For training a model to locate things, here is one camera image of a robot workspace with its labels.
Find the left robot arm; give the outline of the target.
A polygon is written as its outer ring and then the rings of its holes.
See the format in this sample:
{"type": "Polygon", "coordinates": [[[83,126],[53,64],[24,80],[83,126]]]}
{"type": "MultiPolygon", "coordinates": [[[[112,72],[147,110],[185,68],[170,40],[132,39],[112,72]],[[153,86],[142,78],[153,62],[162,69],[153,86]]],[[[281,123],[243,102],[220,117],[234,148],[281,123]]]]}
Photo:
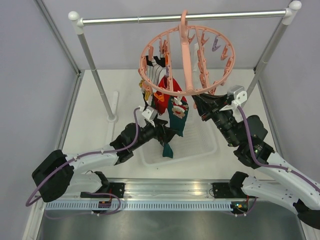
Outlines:
{"type": "Polygon", "coordinates": [[[89,152],[65,154],[60,149],[52,151],[33,171],[38,197],[31,195],[26,205],[38,200],[53,202],[70,193],[86,197],[94,193],[103,198],[108,195],[108,179],[97,169],[125,163],[133,157],[134,151],[150,140],[157,140],[166,151],[178,130],[168,127],[168,121],[154,119],[141,127],[138,122],[125,126],[120,135],[111,143],[89,152]]]}

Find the teal sock front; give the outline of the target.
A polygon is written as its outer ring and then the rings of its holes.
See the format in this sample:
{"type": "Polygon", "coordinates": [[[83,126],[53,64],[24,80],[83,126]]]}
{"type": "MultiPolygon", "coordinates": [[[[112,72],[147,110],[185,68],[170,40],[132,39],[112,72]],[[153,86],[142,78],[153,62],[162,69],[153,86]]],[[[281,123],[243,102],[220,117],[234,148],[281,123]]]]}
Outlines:
{"type": "Polygon", "coordinates": [[[172,159],[174,156],[173,150],[168,143],[164,143],[163,145],[162,156],[164,158],[170,158],[170,159],[172,159]]]}

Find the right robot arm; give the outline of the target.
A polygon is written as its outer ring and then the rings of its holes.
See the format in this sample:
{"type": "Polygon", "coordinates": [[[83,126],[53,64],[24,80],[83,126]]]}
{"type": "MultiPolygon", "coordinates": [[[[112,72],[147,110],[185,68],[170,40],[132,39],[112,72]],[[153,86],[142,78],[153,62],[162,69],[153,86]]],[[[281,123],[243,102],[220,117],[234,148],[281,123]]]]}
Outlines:
{"type": "Polygon", "coordinates": [[[290,165],[264,139],[268,133],[257,115],[247,117],[241,105],[246,91],[237,95],[193,95],[197,112],[203,121],[212,120],[234,155],[246,167],[276,180],[281,186],[237,171],[228,183],[235,198],[262,198],[296,214],[306,225],[320,228],[320,184],[290,165]]]}

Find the teal reindeer sock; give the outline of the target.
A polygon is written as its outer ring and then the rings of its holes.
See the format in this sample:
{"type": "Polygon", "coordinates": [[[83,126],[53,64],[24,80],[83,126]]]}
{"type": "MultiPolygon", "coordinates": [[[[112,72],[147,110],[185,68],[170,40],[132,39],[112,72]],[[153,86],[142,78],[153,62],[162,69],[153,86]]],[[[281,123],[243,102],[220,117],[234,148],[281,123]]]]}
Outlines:
{"type": "Polygon", "coordinates": [[[185,97],[181,99],[181,104],[175,103],[175,98],[171,96],[168,100],[167,111],[169,115],[169,127],[177,131],[177,135],[184,136],[184,129],[189,113],[189,105],[185,97]]]}

